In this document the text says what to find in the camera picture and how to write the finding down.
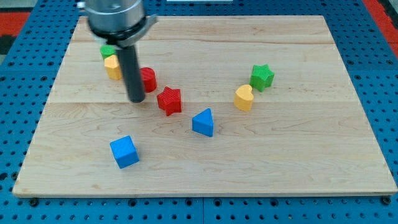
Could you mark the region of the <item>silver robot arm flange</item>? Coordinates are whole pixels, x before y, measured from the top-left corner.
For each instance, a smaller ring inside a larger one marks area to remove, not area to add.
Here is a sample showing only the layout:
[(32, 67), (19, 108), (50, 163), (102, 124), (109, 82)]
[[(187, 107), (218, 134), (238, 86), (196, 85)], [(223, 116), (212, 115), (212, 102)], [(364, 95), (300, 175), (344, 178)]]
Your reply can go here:
[(77, 8), (88, 16), (96, 39), (120, 49), (135, 45), (157, 22), (155, 14), (146, 14), (143, 0), (84, 0)]

